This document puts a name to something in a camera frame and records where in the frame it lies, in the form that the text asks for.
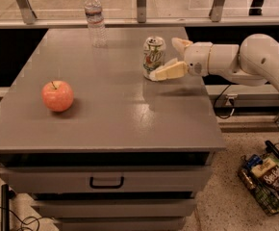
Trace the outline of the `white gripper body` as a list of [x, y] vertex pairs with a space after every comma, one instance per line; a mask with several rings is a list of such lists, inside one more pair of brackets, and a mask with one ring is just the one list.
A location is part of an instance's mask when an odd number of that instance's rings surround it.
[[185, 49], [184, 61], [189, 67], [189, 74], [207, 76], [209, 57], [213, 44], [211, 42], [196, 42]]

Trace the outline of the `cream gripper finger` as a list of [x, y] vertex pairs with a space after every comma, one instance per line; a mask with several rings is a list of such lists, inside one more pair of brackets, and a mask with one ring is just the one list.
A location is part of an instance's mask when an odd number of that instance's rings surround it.
[[184, 55], [184, 52], [187, 47], [192, 45], [192, 41], [188, 39], [182, 39], [182, 38], [172, 38], [171, 39], [172, 46], [174, 49], [181, 55]]
[[177, 58], [172, 59], [162, 66], [159, 66], [149, 74], [152, 81], [164, 81], [184, 77], [189, 72], [189, 68], [184, 61]]

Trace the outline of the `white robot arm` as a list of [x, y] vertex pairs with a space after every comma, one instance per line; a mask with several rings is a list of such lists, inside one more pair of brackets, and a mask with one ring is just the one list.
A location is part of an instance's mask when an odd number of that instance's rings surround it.
[[279, 42], [264, 34], [254, 34], [240, 44], [213, 44], [181, 38], [172, 40], [181, 61], [172, 59], [151, 71], [152, 81], [217, 75], [239, 85], [271, 83], [279, 92]]

